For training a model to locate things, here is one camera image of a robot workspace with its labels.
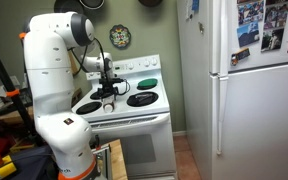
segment wall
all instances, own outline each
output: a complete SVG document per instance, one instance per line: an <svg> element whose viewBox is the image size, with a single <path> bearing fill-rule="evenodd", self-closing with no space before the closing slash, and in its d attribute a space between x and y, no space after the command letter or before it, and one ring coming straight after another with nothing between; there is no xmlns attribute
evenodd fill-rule
<svg viewBox="0 0 288 180"><path fill-rule="evenodd" d="M0 0L0 57L9 74L16 75L20 82L23 81L23 50L17 35L29 17L53 12L54 2ZM105 0L100 9L85 9L85 14L91 19L104 51L110 52L114 61L160 54L173 131L185 130L176 0L164 0L154 8L136 0ZM132 35L131 44L125 50L115 48L109 40L109 30L117 24L126 26ZM82 88L83 94L90 90L83 72L75 78L75 85Z"/></svg>

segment oven handle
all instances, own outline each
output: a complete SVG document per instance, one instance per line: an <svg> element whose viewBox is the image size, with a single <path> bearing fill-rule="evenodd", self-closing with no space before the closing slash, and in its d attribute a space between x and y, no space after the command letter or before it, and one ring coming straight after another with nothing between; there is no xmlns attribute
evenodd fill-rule
<svg viewBox="0 0 288 180"><path fill-rule="evenodd" d="M165 114L160 114L156 116L154 120L151 121L145 121L145 122L139 122L139 123L134 123L134 124L123 124L120 126L112 126L112 127L104 127L104 128L93 128L92 133L101 133L101 132L109 132L109 131L120 131L120 130L126 130L130 128L138 128L138 127L143 127L143 126L148 126L148 125L156 125L156 124L161 124L164 122L167 122L170 119L170 114L165 113Z"/></svg>

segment white refrigerator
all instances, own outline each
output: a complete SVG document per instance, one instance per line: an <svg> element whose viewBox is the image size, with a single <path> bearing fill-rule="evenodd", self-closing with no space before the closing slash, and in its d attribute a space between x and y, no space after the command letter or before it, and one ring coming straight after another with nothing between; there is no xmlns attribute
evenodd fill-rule
<svg viewBox="0 0 288 180"><path fill-rule="evenodd" d="M192 1L177 0L177 10L187 136L202 179L288 180L288 13L269 24L288 1L264 1L256 22L240 16L257 1L199 0L196 12ZM257 35L242 42L254 22ZM232 65L243 48L250 55Z"/></svg>

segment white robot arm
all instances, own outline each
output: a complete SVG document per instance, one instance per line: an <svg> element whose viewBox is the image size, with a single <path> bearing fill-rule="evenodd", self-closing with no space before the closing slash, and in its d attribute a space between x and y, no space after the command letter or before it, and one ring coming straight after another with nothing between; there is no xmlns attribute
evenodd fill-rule
<svg viewBox="0 0 288 180"><path fill-rule="evenodd" d="M24 37L24 56L36 130L54 152L59 179L95 177L96 161L89 147L91 127L71 111L74 85L67 53L67 49L86 45L94 49L93 25L84 15L53 13L33 17L29 30ZM85 63L91 69L90 61Z"/></svg>

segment refrigerator handle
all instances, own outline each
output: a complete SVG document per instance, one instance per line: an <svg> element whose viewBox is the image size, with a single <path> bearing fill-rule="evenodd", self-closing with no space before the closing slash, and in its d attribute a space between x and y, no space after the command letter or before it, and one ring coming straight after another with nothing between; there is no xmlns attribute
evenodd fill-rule
<svg viewBox="0 0 288 180"><path fill-rule="evenodd" d="M226 92L228 76L219 77L219 107L218 107L218 121L217 121L217 155L222 154L222 134L223 134L223 123L225 116L226 106Z"/></svg>
<svg viewBox="0 0 288 180"><path fill-rule="evenodd" d="M220 72L221 76L227 76L228 64L230 57L228 55L228 21L227 21L227 3L225 0L221 0L221 24L220 24Z"/></svg>

